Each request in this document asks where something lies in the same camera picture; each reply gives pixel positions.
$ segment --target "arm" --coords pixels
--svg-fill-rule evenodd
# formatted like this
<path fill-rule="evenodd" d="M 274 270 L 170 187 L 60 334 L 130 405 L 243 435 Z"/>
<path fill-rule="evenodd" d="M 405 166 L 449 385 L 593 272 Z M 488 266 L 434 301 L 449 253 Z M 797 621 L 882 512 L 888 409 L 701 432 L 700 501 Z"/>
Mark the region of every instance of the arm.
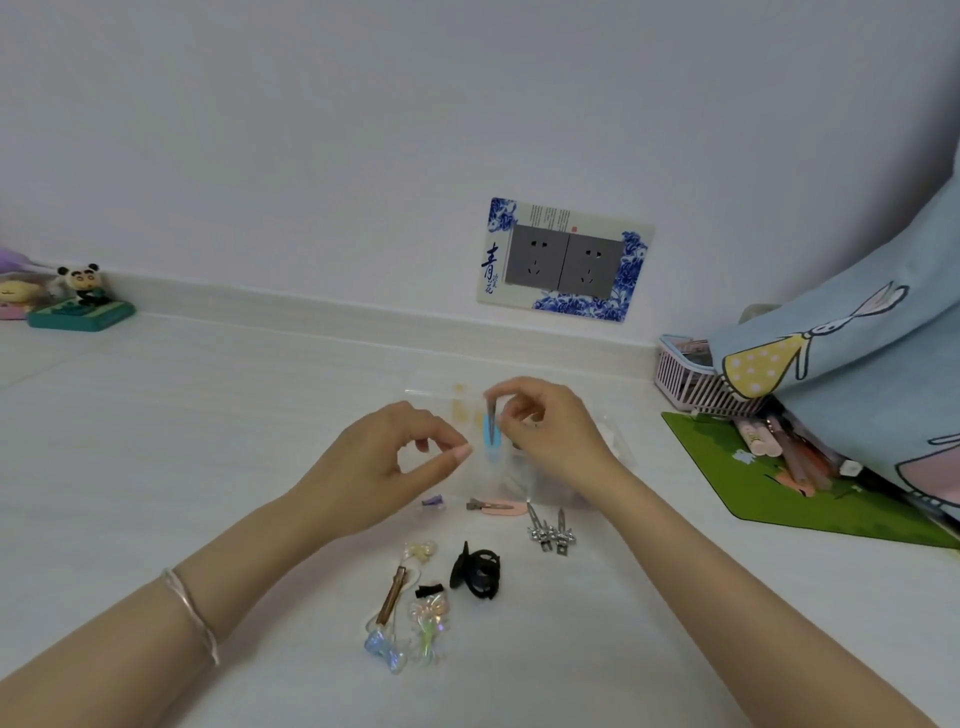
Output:
<path fill-rule="evenodd" d="M 569 389 L 521 377 L 487 393 L 503 395 L 504 434 L 610 520 L 755 725 L 933 726 L 621 466 Z"/>
<path fill-rule="evenodd" d="M 444 452 L 401 473 L 396 452 L 434 440 Z M 175 569 L 201 618 L 226 640 L 294 566 L 390 516 L 469 455 L 429 412 L 392 404 L 354 423 L 285 496 L 257 509 Z M 0 682 L 4 726 L 150 725 L 209 665 L 180 599 L 153 581 Z"/>

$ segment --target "green mouse pad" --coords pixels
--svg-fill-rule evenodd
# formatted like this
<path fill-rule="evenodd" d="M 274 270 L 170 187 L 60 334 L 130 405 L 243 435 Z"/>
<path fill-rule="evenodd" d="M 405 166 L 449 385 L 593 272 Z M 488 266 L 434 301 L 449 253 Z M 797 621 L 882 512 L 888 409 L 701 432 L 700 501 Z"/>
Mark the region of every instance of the green mouse pad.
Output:
<path fill-rule="evenodd" d="M 774 475 L 785 467 L 783 459 L 758 457 L 749 462 L 747 446 L 730 422 L 677 412 L 664 412 L 663 418 L 739 519 L 960 548 L 960 542 L 909 503 L 865 491 L 852 480 L 836 479 L 831 490 L 814 497 L 780 485 Z M 737 459 L 734 455 L 739 450 Z"/>

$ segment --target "bow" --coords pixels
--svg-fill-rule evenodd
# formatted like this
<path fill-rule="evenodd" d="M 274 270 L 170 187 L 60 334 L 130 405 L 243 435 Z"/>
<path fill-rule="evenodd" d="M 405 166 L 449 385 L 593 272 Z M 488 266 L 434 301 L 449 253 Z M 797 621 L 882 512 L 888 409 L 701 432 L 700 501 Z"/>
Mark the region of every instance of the bow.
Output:
<path fill-rule="evenodd" d="M 436 657 L 434 641 L 446 629 L 445 615 L 449 611 L 446 593 L 425 596 L 410 605 L 410 619 L 420 628 L 414 660 L 429 665 Z"/>
<path fill-rule="evenodd" d="M 417 557 L 421 564 L 426 564 L 430 557 L 437 553 L 436 541 L 424 541 L 422 544 L 407 543 L 403 545 L 403 560 Z"/>
<path fill-rule="evenodd" d="M 406 653 L 396 646 L 396 643 L 383 631 L 382 627 L 377 627 L 367 635 L 363 648 L 373 657 L 382 658 L 394 675 L 407 664 Z"/>

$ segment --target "hand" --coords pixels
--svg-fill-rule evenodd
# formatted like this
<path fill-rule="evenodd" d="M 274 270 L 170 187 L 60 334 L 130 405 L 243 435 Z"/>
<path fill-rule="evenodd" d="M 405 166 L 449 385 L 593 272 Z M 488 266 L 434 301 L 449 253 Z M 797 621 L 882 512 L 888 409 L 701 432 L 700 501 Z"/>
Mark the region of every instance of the hand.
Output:
<path fill-rule="evenodd" d="M 501 382 L 487 400 L 513 395 L 497 420 L 500 431 L 523 448 L 540 468 L 591 497 L 604 473 L 622 469 L 600 436 L 584 403 L 569 387 L 531 376 Z M 524 422 L 532 418 L 538 424 Z"/>
<path fill-rule="evenodd" d="M 416 442 L 428 452 L 429 440 L 443 452 L 402 473 L 396 462 L 400 448 Z M 345 429 L 288 495 L 332 541 L 391 516 L 450 476 L 471 452 L 467 439 L 443 419 L 397 402 Z"/>

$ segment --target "black claw clip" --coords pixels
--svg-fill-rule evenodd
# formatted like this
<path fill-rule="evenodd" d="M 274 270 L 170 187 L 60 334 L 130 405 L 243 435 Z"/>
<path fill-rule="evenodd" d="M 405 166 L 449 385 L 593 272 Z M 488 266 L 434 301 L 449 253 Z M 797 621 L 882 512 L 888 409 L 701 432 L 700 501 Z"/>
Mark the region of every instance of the black claw clip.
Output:
<path fill-rule="evenodd" d="M 474 596 L 493 599 L 500 589 L 500 557 L 486 548 L 470 553 L 464 541 L 463 553 L 457 557 L 450 573 L 450 589 L 464 583 Z"/>

